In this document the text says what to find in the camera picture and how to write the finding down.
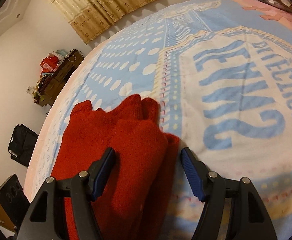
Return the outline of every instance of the red sweater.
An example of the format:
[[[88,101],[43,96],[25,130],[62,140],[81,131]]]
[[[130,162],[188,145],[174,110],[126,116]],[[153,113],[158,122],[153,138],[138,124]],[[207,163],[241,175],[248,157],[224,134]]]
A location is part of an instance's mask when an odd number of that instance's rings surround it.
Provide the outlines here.
[[[105,240],[155,240],[160,231],[173,183],[179,139],[162,133],[158,103],[139,95],[114,110],[92,110],[90,101],[70,114],[53,168],[57,180],[87,170],[107,147],[116,164],[103,195],[92,203]],[[65,199],[70,240],[77,240],[70,199]]]

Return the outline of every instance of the red bag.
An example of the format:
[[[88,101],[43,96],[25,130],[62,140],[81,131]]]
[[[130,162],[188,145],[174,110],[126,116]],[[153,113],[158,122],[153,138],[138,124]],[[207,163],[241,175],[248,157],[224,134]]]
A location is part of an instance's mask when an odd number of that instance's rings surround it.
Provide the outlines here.
[[[42,63],[40,66],[44,69],[48,69],[50,72],[54,72],[54,69],[57,67],[58,64],[58,57],[53,56],[53,57],[46,57],[43,59]]]

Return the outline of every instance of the black clamp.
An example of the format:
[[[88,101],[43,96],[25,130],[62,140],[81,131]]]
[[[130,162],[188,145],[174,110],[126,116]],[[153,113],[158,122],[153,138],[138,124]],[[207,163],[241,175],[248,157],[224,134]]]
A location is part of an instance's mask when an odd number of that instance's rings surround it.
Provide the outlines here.
[[[67,240],[64,197],[70,197],[79,240],[102,240],[90,202],[102,195],[115,164],[115,151],[107,148],[87,171],[57,181],[48,177],[31,202],[17,240]]]
[[[249,178],[224,179],[197,161],[189,148],[182,149],[181,162],[194,195],[205,202],[192,240],[217,239],[225,198],[232,198],[225,240],[277,240],[264,203]]]

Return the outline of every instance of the wooden furniture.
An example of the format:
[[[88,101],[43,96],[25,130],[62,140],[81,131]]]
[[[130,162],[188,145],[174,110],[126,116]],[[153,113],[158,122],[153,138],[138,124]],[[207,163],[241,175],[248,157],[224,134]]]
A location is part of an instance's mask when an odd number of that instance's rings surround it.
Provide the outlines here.
[[[40,106],[53,106],[57,96],[62,91],[69,77],[83,60],[84,57],[77,49],[73,50],[65,57],[56,72],[54,72],[50,82],[45,84],[45,87],[41,88],[40,94],[43,100],[39,100],[38,104]]]

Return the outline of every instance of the bedsheet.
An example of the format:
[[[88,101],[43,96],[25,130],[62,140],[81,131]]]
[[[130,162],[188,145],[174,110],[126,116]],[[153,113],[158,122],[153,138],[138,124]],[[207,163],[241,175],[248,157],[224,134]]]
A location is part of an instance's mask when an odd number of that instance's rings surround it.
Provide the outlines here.
[[[256,0],[192,0],[152,14],[94,49],[57,98],[26,176],[33,199],[54,166],[73,106],[116,107],[139,93],[159,126],[211,170],[249,177],[279,240],[292,235],[292,15]],[[220,237],[226,232],[225,205]],[[203,204],[179,162],[159,239],[191,239]]]

